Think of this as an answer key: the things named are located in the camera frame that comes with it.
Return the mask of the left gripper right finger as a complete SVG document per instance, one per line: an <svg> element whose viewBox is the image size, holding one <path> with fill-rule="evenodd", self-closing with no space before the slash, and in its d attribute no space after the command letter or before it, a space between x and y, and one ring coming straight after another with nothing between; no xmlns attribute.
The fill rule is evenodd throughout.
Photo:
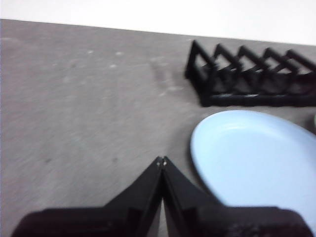
<svg viewBox="0 0 316 237"><path fill-rule="evenodd" d="M309 227L295 211L236 207L196 187L168 157L162 159L167 227L177 237L307 237Z"/></svg>

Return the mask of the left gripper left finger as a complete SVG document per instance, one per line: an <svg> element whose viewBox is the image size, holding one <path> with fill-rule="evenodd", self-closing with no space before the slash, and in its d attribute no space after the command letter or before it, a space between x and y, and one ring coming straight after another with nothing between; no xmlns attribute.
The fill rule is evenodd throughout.
<svg viewBox="0 0 316 237"><path fill-rule="evenodd" d="M145 237L161 205L162 158L100 207L53 208L21 219L14 237Z"/></svg>

